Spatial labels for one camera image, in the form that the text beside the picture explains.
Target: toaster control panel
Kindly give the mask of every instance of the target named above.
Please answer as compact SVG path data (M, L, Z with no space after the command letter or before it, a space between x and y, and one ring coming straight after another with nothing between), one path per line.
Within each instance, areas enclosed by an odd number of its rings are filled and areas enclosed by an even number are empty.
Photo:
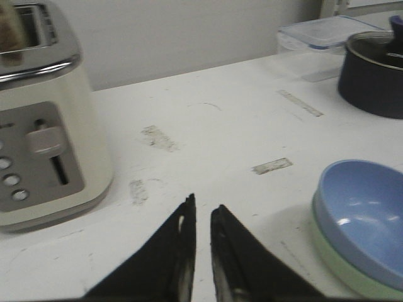
M0 111L0 211L10 212L84 189L56 105Z

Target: pot handle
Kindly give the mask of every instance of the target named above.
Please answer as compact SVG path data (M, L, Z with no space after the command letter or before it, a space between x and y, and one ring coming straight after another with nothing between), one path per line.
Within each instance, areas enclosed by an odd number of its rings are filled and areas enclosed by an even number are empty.
M391 16L389 18L390 25L393 29L395 40L403 43L403 20L399 15Z

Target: container lid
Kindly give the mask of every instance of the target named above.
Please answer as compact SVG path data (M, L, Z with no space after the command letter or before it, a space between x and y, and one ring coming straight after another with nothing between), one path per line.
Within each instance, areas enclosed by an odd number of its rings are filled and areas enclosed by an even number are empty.
M334 16L282 26L279 32L291 36L310 48L325 50L342 45L349 36L363 31L383 30L348 16Z
M403 69L403 43L394 40L389 31L366 32L353 35L347 49L370 63L391 69Z

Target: white countertop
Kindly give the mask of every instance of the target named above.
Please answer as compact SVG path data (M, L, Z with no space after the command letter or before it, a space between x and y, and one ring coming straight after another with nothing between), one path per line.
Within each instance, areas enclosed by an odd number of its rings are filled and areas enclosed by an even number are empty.
M115 165L111 190L74 220L0 234L0 300L82 296L190 193L197 207L193 301L215 301L209 228L219 204L324 294L354 297L312 246L311 198L321 172L337 160L403 170L403 121L348 104L336 78L311 83L285 75L275 58L94 92ZM282 158L292 165L253 171Z

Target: toaster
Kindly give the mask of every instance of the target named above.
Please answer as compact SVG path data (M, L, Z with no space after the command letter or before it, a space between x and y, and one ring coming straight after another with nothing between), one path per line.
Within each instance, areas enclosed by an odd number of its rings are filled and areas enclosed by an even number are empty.
M58 7L14 1L29 45L0 53L0 229L90 209L113 178L79 44Z

